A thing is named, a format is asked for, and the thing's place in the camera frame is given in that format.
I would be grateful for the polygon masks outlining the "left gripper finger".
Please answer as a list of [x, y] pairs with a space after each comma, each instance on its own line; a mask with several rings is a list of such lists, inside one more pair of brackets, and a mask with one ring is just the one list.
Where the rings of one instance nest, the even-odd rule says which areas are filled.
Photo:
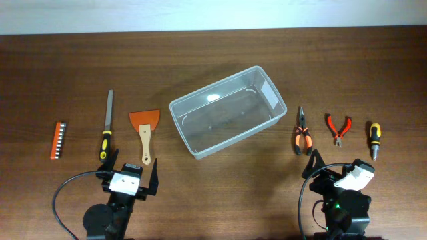
[[98, 171], [101, 173], [96, 173], [98, 179], [111, 179], [113, 177], [113, 168], [119, 154], [119, 149], [116, 149], [113, 155], [110, 155], [109, 158], [104, 162], [99, 168]]
[[153, 164], [153, 169], [151, 172], [150, 181], [149, 181], [148, 194], [152, 196], [156, 196], [158, 187], [159, 187], [159, 179], [158, 179], [158, 173], [157, 173], [157, 159], [155, 159]]

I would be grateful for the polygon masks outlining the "yellow black handled file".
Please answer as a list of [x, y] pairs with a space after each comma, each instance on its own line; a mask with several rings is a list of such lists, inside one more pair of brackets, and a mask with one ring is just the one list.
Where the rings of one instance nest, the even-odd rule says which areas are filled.
[[110, 155], [110, 145], [111, 145], [111, 120], [112, 120], [112, 112], [113, 112], [113, 89], [108, 91], [107, 96], [107, 106], [105, 112], [105, 127], [102, 133], [103, 139], [101, 142], [101, 147], [99, 150], [99, 160], [102, 163], [105, 163]]

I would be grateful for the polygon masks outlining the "small red side cutters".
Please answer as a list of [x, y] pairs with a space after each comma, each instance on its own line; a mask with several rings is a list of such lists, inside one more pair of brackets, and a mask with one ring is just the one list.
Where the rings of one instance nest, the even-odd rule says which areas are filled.
[[335, 146], [341, 147], [342, 146], [342, 139], [344, 138], [344, 135], [350, 130], [352, 126], [352, 118], [346, 117], [344, 124], [341, 128], [335, 127], [332, 121], [332, 116], [327, 113], [326, 114], [326, 126], [330, 130], [332, 137], [334, 138], [334, 144]]

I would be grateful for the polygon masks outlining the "orange black needle-nose pliers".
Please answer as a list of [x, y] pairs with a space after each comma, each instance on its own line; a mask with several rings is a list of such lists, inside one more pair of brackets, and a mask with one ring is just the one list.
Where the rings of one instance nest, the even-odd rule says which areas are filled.
[[294, 150], [297, 155], [302, 154], [300, 147], [300, 139], [303, 138], [306, 144], [306, 155], [310, 156], [313, 150], [313, 141], [310, 135], [309, 129], [306, 127], [306, 118], [304, 115], [303, 107], [299, 107], [298, 110], [298, 120], [295, 130], [295, 139], [294, 139]]

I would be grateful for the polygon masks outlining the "yellow black stubby screwdriver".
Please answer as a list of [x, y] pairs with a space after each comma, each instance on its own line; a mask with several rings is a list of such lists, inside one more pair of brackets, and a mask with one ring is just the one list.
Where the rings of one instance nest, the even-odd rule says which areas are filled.
[[372, 160], [375, 161], [380, 150], [381, 128], [379, 123], [373, 123], [370, 126], [370, 149]]

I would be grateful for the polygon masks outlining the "orange scraper wooden handle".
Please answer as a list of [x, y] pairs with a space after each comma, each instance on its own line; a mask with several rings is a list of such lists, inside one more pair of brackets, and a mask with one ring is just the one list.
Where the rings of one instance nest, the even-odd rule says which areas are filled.
[[139, 133], [142, 146], [142, 163], [149, 165], [151, 163], [150, 141], [151, 132], [154, 131], [159, 123], [160, 110], [138, 111], [129, 113], [129, 120], [133, 128]]

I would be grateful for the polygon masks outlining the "orange screwdriver bit holder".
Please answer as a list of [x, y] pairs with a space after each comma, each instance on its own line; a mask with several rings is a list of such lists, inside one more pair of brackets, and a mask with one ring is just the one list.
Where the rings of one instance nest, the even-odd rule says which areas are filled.
[[50, 160], [58, 159], [61, 155], [61, 148], [63, 146], [63, 138], [67, 124], [64, 122], [56, 122], [53, 142], [51, 146]]

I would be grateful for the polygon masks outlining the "clear plastic container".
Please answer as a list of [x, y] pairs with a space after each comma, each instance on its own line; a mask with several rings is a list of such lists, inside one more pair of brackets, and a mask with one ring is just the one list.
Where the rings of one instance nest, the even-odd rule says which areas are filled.
[[200, 160], [275, 125], [287, 106], [256, 65], [173, 100], [169, 110], [189, 152]]

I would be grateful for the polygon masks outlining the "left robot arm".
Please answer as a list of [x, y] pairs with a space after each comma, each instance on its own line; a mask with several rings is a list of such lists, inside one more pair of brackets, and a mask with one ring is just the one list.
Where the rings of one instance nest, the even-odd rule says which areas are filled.
[[155, 196], [159, 186], [157, 161], [154, 161], [148, 187], [140, 185], [143, 167], [126, 163], [120, 171], [114, 169], [119, 151], [110, 156], [98, 169], [104, 192], [109, 194], [106, 204], [90, 207], [83, 216], [87, 239], [124, 239], [137, 200]]

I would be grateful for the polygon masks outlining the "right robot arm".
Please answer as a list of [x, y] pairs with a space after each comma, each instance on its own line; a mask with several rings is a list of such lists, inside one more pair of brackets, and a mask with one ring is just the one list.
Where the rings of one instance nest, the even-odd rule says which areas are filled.
[[371, 164], [355, 159], [352, 163], [325, 164], [318, 150], [313, 150], [302, 173], [298, 198], [298, 227], [304, 233], [301, 208], [305, 188], [322, 196], [322, 213], [326, 225], [314, 233], [312, 239], [366, 239], [365, 230], [370, 223], [368, 214], [372, 198], [361, 192], [373, 179], [375, 169]]

